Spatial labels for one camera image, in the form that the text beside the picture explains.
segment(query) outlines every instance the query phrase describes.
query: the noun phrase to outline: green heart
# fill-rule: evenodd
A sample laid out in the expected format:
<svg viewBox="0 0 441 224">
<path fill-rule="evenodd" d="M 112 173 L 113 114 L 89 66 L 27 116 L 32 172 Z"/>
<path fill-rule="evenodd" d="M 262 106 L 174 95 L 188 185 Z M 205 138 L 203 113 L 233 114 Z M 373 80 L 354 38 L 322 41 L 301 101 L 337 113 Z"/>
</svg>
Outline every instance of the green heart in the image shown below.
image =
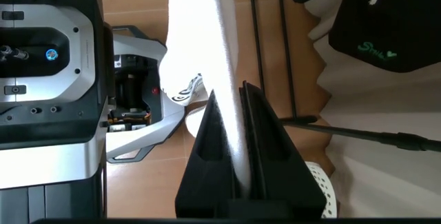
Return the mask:
<svg viewBox="0 0 441 224">
<path fill-rule="evenodd" d="M 387 51 L 387 56 L 388 57 L 396 57 L 397 54 L 395 52 Z"/>
</svg>

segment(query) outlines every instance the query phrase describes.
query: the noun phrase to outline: black metal bar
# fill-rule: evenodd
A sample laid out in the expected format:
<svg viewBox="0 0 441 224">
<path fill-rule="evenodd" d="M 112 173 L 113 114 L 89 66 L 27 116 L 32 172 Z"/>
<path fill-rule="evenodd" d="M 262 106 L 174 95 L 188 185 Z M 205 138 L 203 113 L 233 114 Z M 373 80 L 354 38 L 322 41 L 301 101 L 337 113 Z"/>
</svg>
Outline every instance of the black metal bar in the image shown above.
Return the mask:
<svg viewBox="0 0 441 224">
<path fill-rule="evenodd" d="M 283 0 L 278 0 L 278 2 L 280 5 L 280 15 L 282 17 L 283 44 L 285 47 L 285 58 L 286 58 L 287 70 L 288 70 L 289 98 L 291 98 L 292 118 L 296 119 L 297 118 L 296 96 L 294 95 L 294 82 L 293 82 L 292 69 L 291 69 L 291 55 L 289 53 L 287 20 L 285 17 L 285 5 L 283 3 Z"/>
<path fill-rule="evenodd" d="M 296 128 L 313 130 L 318 132 L 325 132 L 328 134 L 336 134 L 341 136 L 348 136 L 356 139 L 363 139 L 368 141 L 377 141 L 386 145 L 394 145 L 398 148 L 411 151 L 434 151 L 441 152 L 441 141 L 433 141 L 415 134 L 406 133 L 388 133 L 388 132 L 371 132 L 364 130 L 353 130 L 349 128 L 337 128 L 323 125 L 312 125 L 296 123 L 295 121 L 285 122 L 285 125 L 290 125 Z"/>
<path fill-rule="evenodd" d="M 251 0 L 251 9 L 253 16 L 254 38 L 256 41 L 257 65 L 259 70 L 260 88 L 263 94 L 265 95 L 265 82 L 263 81 L 262 53 L 260 51 L 260 38 L 259 38 L 259 29 L 257 23 L 256 0 Z"/>
</svg>

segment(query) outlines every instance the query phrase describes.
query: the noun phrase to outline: gray metal frame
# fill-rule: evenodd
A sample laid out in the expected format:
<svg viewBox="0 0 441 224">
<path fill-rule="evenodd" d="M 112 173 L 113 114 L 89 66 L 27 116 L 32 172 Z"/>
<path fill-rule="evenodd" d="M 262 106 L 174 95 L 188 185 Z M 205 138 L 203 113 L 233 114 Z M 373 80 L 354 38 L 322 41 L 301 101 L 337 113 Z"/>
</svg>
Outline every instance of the gray metal frame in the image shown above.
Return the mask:
<svg viewBox="0 0 441 224">
<path fill-rule="evenodd" d="M 0 190 L 88 179 L 99 168 L 104 151 L 107 100 L 96 124 L 95 135 L 86 143 L 0 150 Z"/>
<path fill-rule="evenodd" d="M 78 100 L 95 82 L 94 31 L 90 20 L 74 8 L 49 5 L 0 5 L 0 10 L 23 11 L 24 20 L 1 21 L 0 28 L 54 28 L 69 39 L 70 62 L 62 71 L 47 77 L 0 79 L 6 85 L 26 85 L 26 94 L 5 95 L 3 103 L 45 101 L 64 103 Z"/>
<path fill-rule="evenodd" d="M 149 39 L 114 34 L 114 54 L 133 54 L 161 62 L 167 48 Z M 162 120 L 133 131 L 112 132 L 106 135 L 107 158 L 164 142 L 184 118 L 185 108 L 174 103 L 161 91 Z"/>
</svg>

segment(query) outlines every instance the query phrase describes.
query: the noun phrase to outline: white perforated basket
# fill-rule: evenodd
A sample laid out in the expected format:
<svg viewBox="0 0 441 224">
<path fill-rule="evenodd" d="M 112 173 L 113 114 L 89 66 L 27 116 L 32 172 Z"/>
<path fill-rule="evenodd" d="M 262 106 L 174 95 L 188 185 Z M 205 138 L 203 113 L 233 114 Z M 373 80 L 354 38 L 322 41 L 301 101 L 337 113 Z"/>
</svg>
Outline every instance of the white perforated basket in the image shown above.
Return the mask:
<svg viewBox="0 0 441 224">
<path fill-rule="evenodd" d="M 312 176 L 314 176 L 317 184 L 322 189 L 323 194 L 326 196 L 327 202 L 322 218 L 337 218 L 337 199 L 331 181 L 319 164 L 314 162 L 305 163 L 311 171 Z"/>
</svg>

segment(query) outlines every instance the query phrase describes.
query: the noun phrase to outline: white curtain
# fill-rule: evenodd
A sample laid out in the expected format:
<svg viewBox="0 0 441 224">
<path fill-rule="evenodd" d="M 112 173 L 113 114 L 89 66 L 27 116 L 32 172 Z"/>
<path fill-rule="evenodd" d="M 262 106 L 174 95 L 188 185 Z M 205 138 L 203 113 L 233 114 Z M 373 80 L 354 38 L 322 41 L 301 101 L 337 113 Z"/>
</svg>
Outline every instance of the white curtain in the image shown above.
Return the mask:
<svg viewBox="0 0 441 224">
<path fill-rule="evenodd" d="M 441 63 L 400 74 L 335 51 L 327 33 L 340 3 L 305 4 L 321 17 L 309 37 L 327 64 L 317 83 L 332 95 L 322 118 L 335 127 L 441 140 Z M 333 135 L 327 155 L 340 217 L 441 216 L 441 153 Z"/>
</svg>

